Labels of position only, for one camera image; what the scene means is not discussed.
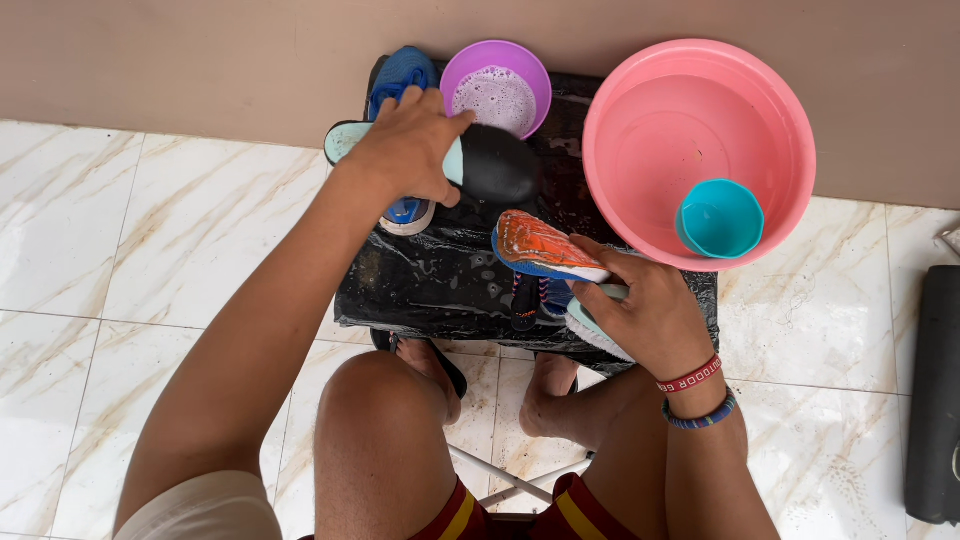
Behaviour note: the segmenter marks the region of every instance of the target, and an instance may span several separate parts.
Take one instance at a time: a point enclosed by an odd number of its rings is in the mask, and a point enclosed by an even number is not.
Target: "wristband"
[[[689,375],[684,375],[679,379],[670,380],[668,382],[660,382],[658,380],[657,388],[659,388],[662,392],[666,392],[667,394],[692,388],[704,380],[712,377],[714,373],[720,370],[721,365],[723,365],[723,362],[720,361],[720,356],[713,355],[711,359],[707,360],[706,364]]]
[[[736,396],[733,395],[733,391],[730,390],[729,386],[727,386],[727,399],[720,404],[720,408],[714,410],[703,418],[694,418],[692,420],[683,420],[677,418],[676,416],[670,414],[670,400],[663,400],[663,405],[660,407],[660,412],[663,413],[663,418],[665,418],[667,422],[676,426],[677,428],[680,428],[681,430],[698,430],[699,428],[709,428],[724,418],[727,418],[730,416],[730,413],[733,412],[734,407],[736,407]]]

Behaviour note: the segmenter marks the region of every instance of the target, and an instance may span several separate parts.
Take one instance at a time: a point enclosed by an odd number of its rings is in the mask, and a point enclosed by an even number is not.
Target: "wall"
[[[816,193],[960,209],[954,0],[137,0],[0,3],[0,117],[321,146],[372,63],[512,39],[603,76],[676,37],[743,47],[803,102]]]

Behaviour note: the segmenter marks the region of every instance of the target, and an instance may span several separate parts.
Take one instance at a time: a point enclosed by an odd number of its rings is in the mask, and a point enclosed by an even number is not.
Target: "soapy water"
[[[453,113],[474,110],[475,122],[506,130],[523,138],[537,118],[534,91],[513,70],[489,65],[475,71],[457,85]]]

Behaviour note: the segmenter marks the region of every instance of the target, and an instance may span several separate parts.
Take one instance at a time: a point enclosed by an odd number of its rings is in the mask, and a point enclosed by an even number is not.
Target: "hand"
[[[680,271],[616,252],[578,234],[570,240],[630,287],[622,303],[595,283],[576,282],[573,293],[600,328],[654,377],[678,379],[713,356],[704,316]]]
[[[393,98],[383,102],[373,127],[337,168],[359,168],[386,190],[390,203],[418,197],[453,207],[460,190],[444,176],[444,157],[474,116],[467,110],[447,118],[439,90],[409,86],[399,104]]]

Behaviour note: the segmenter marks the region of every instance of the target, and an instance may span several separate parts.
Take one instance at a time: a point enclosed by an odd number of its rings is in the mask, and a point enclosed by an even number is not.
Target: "leg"
[[[640,538],[666,538],[663,394],[653,376],[636,366],[565,396],[575,369],[564,356],[537,357],[521,426],[531,436],[561,437],[595,450],[583,474],[593,497]]]
[[[317,537],[406,539],[429,525],[456,487],[443,426],[459,416],[425,344],[345,363],[317,413]]]

